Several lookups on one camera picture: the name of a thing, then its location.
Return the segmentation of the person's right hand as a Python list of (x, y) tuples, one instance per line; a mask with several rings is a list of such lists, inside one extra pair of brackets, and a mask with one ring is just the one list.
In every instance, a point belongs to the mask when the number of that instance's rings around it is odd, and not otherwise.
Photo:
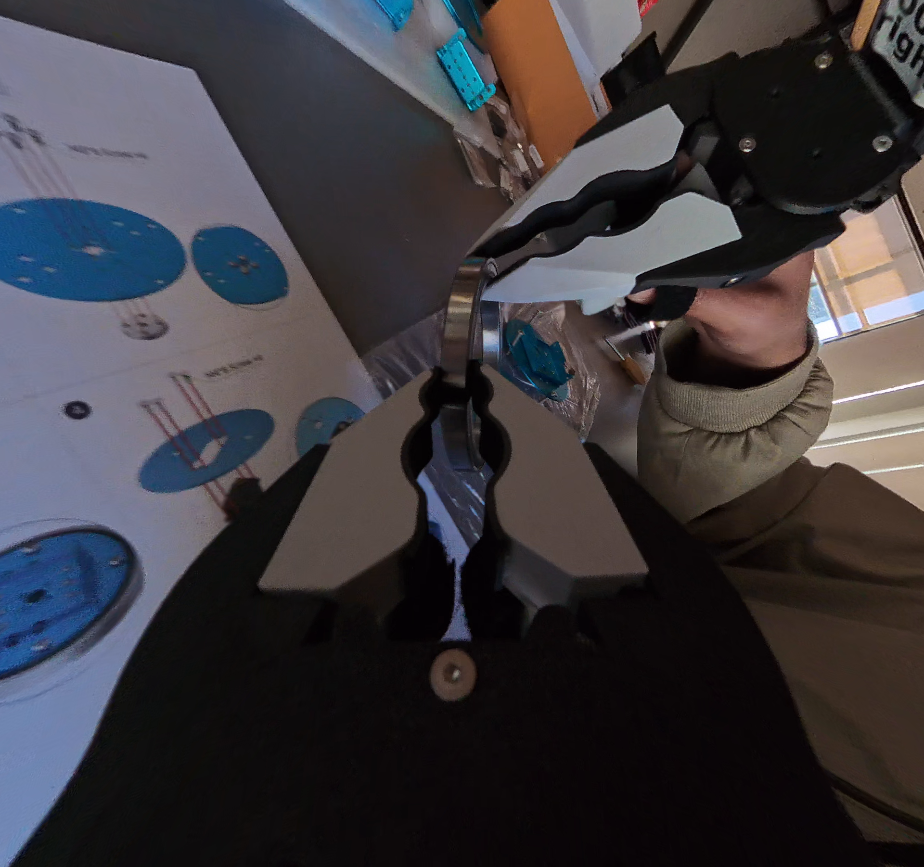
[(802, 360), (811, 347), (814, 268), (815, 253), (808, 251), (754, 283), (700, 290), (685, 315), (698, 337), (696, 370), (724, 385), (746, 384)]

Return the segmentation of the pile of small screw bags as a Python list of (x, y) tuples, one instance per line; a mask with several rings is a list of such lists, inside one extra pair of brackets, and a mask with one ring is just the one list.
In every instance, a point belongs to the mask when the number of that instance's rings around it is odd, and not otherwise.
[(454, 132), (456, 145), (473, 182), (481, 188), (496, 188), (514, 204), (543, 176), (545, 164), (502, 96), (492, 96), (483, 109), (499, 155), (492, 155), (458, 131)]

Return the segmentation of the orange and white cardboard box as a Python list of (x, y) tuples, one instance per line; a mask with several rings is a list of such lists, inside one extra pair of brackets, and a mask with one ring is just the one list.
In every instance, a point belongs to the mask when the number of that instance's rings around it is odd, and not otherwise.
[(484, 39), (545, 167), (610, 110), (602, 77), (641, 32), (637, 0), (497, 0)]

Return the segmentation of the silver bearing ring blue base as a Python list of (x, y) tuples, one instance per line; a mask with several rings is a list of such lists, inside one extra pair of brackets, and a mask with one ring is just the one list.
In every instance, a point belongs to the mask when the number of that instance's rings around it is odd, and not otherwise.
[(500, 366), (501, 308), (498, 303), (483, 301), (497, 273), (497, 265), (490, 258), (474, 256), (464, 260), (456, 271), (445, 309), (440, 423), (449, 463), (462, 472), (479, 471), (483, 466), (480, 419), (468, 392), (468, 368), (472, 363)]

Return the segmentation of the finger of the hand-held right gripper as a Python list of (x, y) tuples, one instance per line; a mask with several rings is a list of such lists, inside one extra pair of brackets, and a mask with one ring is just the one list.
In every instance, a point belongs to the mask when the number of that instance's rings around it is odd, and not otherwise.
[(573, 249), (533, 257), (485, 289), (483, 302), (543, 304), (573, 301), (594, 315), (625, 299), (639, 275), (737, 241), (732, 210), (694, 192), (662, 203), (641, 225), (584, 238)]
[(675, 178), (684, 124), (670, 106), (593, 136), (575, 147), (498, 219), (470, 256), (511, 255), (550, 230), (569, 230), (603, 207), (637, 221)]

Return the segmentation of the clear plastic bag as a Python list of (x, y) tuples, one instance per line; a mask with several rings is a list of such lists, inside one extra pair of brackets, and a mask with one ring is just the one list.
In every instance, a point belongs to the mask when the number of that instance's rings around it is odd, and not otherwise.
[[(643, 385), (634, 383), (622, 365), (632, 361), (642, 375), (651, 375), (653, 358), (644, 350), (647, 338), (609, 344), (623, 329), (611, 311), (585, 316), (572, 303), (499, 305), (502, 327), (500, 373), (527, 397), (534, 399), (570, 426), (582, 441), (605, 447), (630, 471), (635, 469), (636, 422)], [(365, 353), (361, 361), (372, 382), (387, 399), (422, 373), (438, 365), (444, 314), (435, 312), (398, 332)], [(526, 371), (523, 342), (558, 345), (560, 360), (570, 373), (566, 386), (548, 396)], [(466, 552), (480, 538), (484, 493), (491, 470), (460, 471), (446, 453), (443, 429), (433, 425), (433, 458), (425, 470), (445, 512), (460, 534)]]

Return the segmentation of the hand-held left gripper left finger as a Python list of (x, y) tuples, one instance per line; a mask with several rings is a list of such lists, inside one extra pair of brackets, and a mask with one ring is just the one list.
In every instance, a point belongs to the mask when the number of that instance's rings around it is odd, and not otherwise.
[(439, 372), (423, 373), (332, 439), (260, 592), (370, 611), (398, 639), (444, 636), (452, 564), (419, 482), (439, 391)]

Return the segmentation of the person's right forearm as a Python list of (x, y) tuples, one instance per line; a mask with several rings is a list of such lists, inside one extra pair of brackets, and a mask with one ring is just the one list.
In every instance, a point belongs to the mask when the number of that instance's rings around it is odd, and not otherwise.
[(827, 428), (834, 382), (807, 321), (802, 358), (750, 388), (682, 381), (698, 339), (684, 319), (664, 329), (638, 422), (638, 479), (678, 522), (691, 523), (773, 479)]

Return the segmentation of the white foam sheet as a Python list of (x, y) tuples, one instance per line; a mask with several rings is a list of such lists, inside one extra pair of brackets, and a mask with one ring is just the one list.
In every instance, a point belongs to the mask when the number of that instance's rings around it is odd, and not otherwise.
[(459, 28), (443, 0), (414, 0), (410, 18), (399, 31), (374, 0), (281, 1), (472, 144), (492, 157), (501, 156), (487, 112), (467, 109), (437, 61), (437, 49)]

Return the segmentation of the grey desk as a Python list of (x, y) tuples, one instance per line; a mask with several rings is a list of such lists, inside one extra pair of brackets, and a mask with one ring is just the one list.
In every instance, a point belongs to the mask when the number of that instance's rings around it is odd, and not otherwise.
[(361, 356), (443, 308), (509, 204), (452, 127), (282, 0), (1, 0), (2, 15), (191, 68)]

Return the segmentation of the gridded window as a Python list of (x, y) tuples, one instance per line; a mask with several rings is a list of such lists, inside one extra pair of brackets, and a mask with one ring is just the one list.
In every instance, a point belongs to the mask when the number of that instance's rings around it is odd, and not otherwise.
[(906, 197), (842, 221), (841, 235), (815, 251), (808, 314), (820, 341), (921, 316), (922, 237)]

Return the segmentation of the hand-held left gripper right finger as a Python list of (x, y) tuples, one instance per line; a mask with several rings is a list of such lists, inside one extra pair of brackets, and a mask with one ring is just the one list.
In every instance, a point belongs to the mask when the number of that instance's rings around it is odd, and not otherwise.
[(491, 469), (464, 564), (471, 636), (515, 637), (528, 612), (643, 585), (649, 566), (577, 434), (492, 367), (471, 365), (468, 381)]

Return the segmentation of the white instruction manual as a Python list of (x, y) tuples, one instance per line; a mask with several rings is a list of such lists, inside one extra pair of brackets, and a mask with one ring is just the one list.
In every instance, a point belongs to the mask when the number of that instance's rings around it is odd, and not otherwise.
[(238, 485), (379, 401), (191, 70), (2, 19), (2, 865)]

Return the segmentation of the small brown-handled tool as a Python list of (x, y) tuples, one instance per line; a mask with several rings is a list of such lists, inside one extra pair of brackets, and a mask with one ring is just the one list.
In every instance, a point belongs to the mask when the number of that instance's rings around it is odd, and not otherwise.
[(648, 376), (646, 375), (641, 364), (631, 355), (624, 354), (616, 345), (616, 341), (610, 337), (604, 337), (603, 343), (613, 353), (618, 361), (619, 366), (625, 373), (625, 375), (630, 379), (631, 383), (635, 387), (644, 387), (648, 382)]

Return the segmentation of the blue disc with square bracket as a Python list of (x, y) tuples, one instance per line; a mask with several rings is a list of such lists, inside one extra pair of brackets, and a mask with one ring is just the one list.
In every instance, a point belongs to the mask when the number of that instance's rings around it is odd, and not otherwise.
[(574, 372), (568, 368), (560, 342), (548, 342), (531, 321), (509, 320), (503, 330), (504, 350), (509, 363), (541, 399), (564, 402)]

